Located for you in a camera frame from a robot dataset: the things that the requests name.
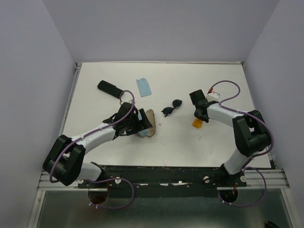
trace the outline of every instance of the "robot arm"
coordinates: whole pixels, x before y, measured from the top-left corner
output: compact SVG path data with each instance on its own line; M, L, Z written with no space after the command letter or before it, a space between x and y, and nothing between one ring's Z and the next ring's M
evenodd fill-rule
M190 98L196 107L195 117L207 123L209 119L217 120L234 130L237 148L222 165L228 175L240 173L242 168L251 161L253 155L270 145L269 132L255 119L221 108L216 101L209 102L202 90L191 93ZM264 122L259 111L254 110L249 113Z
M129 112L131 107L130 103L123 103L116 114L85 134L71 138L65 135L59 136L43 163L43 169L51 173L61 152L69 144L73 144L68 148L66 154L60 157L58 164L54 167L53 176L66 186L75 180L97 180L102 172L102 167L95 163L83 163L84 156L87 153L97 146L112 141L123 134L132 135L152 127L144 110L137 110L134 107L133 111L123 121L104 128L120 120Z

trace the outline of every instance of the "white enclosure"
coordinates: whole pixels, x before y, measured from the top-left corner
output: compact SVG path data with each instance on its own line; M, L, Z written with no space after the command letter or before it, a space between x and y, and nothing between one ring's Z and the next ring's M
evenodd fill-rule
M59 134L75 62L245 62L246 99L250 91L273 129L272 156L284 168L303 214L303 8L299 0L3 2L1 227L28 224L42 162ZM252 107L250 99L244 109Z

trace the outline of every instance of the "black sunglasses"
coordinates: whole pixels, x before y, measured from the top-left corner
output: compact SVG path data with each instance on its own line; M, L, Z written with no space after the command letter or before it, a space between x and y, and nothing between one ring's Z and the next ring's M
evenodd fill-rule
M182 103L181 100L174 100L172 102L173 108L172 107L166 107L162 110L162 113L164 114L165 117L170 115L174 111L174 109L181 106L181 103Z

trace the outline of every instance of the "orange object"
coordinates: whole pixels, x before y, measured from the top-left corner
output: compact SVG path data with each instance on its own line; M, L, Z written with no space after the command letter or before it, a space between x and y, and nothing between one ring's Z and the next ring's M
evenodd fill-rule
M192 126L196 128L201 128L202 125L203 125L203 121L198 118L195 118L195 120L192 123Z

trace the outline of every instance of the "gray floor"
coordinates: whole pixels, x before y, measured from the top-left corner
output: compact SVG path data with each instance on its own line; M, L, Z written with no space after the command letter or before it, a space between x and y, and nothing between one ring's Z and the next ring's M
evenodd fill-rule
M237 203L250 203L260 196L260 190L239 191ZM208 198L135 199L121 210L95 209L88 203L86 192L47 192L38 227L264 228L265 221L272 221L280 228L291 228L279 190L268 191L260 205L242 209ZM108 203L123 204L125 200Z

